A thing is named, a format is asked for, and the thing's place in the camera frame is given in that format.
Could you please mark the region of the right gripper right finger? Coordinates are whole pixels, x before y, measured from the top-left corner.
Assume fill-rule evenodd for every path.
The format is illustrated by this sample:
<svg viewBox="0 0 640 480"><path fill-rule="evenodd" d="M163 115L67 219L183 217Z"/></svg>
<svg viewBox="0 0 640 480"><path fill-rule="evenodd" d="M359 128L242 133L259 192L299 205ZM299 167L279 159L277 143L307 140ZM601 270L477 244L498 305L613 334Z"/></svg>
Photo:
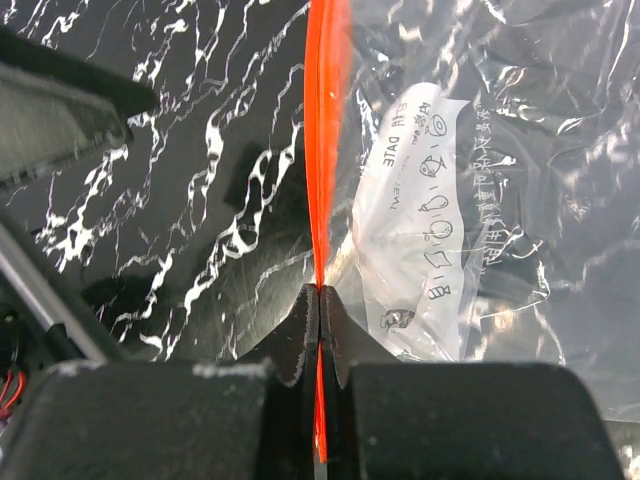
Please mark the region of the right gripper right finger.
<svg viewBox="0 0 640 480"><path fill-rule="evenodd" d="M330 479L389 479L388 446L399 362L347 313L335 288L320 291Z"/></svg>

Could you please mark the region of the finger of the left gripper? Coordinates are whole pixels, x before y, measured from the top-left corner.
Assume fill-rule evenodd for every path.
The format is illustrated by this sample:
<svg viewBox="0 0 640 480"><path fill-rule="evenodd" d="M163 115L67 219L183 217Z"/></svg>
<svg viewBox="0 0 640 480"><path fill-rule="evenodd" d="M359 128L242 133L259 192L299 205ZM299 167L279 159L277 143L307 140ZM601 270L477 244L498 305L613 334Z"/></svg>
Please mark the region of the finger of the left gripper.
<svg viewBox="0 0 640 480"><path fill-rule="evenodd" d="M1 186L127 144L127 120L155 109L148 85L1 29Z"/></svg>

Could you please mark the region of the clear bag orange zipper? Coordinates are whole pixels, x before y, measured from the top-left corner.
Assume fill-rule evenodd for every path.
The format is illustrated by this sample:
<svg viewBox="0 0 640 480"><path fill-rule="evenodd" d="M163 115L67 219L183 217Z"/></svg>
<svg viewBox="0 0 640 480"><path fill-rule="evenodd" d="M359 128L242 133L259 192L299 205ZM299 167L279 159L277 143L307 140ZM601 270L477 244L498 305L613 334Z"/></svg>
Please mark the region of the clear bag orange zipper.
<svg viewBox="0 0 640 480"><path fill-rule="evenodd" d="M316 272L410 362L542 361L639 475L639 5L314 1Z"/></svg>

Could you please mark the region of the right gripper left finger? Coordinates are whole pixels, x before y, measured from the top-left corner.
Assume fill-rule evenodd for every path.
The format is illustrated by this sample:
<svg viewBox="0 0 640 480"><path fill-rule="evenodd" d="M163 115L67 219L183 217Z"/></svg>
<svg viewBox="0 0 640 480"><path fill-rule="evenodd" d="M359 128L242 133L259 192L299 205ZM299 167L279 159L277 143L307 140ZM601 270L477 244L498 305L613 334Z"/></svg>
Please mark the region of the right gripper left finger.
<svg viewBox="0 0 640 480"><path fill-rule="evenodd" d="M316 364L319 290L301 288L282 322L241 363L267 363L258 479L312 479L315 455Z"/></svg>

